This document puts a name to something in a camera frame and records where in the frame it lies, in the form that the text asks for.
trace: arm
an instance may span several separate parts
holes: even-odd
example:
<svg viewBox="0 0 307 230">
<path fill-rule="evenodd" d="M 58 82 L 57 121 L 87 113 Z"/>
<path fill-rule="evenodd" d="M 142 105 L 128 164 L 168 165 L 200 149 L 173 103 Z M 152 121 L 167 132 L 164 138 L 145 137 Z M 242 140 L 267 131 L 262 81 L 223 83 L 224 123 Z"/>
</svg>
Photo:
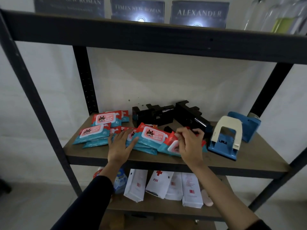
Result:
<svg viewBox="0 0 307 230">
<path fill-rule="evenodd" d="M 59 229 L 87 229 L 98 230 L 102 216 L 109 205 L 113 193 L 113 183 L 117 172 L 125 163 L 129 154 L 137 143 L 135 138 L 129 147 L 126 148 L 126 140 L 132 129 L 123 131 L 114 137 L 108 139 L 109 153 L 108 163 L 100 172 L 99 176 L 94 178 L 82 194 L 67 209 L 62 217 L 56 222 L 51 230 Z"/>
<path fill-rule="evenodd" d="M 204 164 L 201 149 L 204 132 L 200 129 L 194 131 L 198 131 L 199 135 L 196 136 L 186 127 L 177 129 L 176 136 L 183 161 L 197 176 L 229 229 L 247 229 L 259 218 Z"/>
</svg>

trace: yellow-green liquid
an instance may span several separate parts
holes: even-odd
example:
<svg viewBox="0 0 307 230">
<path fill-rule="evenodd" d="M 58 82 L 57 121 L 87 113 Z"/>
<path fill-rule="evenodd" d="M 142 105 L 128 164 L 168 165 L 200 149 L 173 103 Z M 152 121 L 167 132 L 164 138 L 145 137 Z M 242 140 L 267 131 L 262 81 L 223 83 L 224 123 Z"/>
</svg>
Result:
<svg viewBox="0 0 307 230">
<path fill-rule="evenodd" d="M 278 18 L 272 29 L 273 33 L 287 33 L 292 26 L 294 18 Z"/>
</svg>

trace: white box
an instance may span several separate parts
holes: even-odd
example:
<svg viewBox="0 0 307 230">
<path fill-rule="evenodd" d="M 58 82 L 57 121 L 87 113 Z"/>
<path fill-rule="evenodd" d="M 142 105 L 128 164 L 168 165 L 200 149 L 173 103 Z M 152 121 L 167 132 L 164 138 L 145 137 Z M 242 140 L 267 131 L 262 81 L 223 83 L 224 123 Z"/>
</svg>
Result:
<svg viewBox="0 0 307 230">
<path fill-rule="evenodd" d="M 148 170 L 131 169 L 124 196 L 135 201 L 143 201 Z"/>
<path fill-rule="evenodd" d="M 146 186 L 145 191 L 164 199 L 174 172 L 155 170 Z"/>
<path fill-rule="evenodd" d="M 181 201 L 183 197 L 181 173 L 174 172 L 165 199 Z"/>
<path fill-rule="evenodd" d="M 201 208 L 204 203 L 196 175 L 181 173 L 181 179 L 183 188 L 182 205 L 185 207 Z"/>
</svg>

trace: transparent bottle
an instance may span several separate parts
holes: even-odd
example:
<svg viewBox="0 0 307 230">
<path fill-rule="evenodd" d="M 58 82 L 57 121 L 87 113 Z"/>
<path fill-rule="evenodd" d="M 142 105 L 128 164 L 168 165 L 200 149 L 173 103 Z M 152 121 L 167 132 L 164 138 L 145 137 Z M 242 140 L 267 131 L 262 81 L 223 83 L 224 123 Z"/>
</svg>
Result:
<svg viewBox="0 0 307 230">
<path fill-rule="evenodd" d="M 293 0 L 279 0 L 279 3 L 269 8 L 263 21 L 261 31 L 271 32 L 280 12 L 287 11 L 294 4 Z"/>
<path fill-rule="evenodd" d="M 267 12 L 266 0 L 253 0 L 245 15 L 242 29 L 259 31 Z"/>
<path fill-rule="evenodd" d="M 307 14 L 307 0 L 297 0 L 291 7 L 280 12 L 272 32 L 299 34 Z"/>
</svg>

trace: floor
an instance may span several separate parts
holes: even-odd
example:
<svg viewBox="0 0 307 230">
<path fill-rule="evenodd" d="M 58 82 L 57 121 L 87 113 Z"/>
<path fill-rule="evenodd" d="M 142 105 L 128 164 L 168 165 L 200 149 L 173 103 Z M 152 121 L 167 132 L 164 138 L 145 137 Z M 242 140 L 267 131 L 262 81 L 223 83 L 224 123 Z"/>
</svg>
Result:
<svg viewBox="0 0 307 230">
<path fill-rule="evenodd" d="M 13 184 L 10 194 L 0 197 L 0 226 L 5 230 L 50 229 L 76 199 L 71 186 Z M 245 204 L 250 198 L 238 194 Z M 256 214 L 272 230 L 301 230 L 307 226 L 307 202 L 275 201 L 265 203 Z M 217 230 L 226 230 L 216 222 Z"/>
</svg>

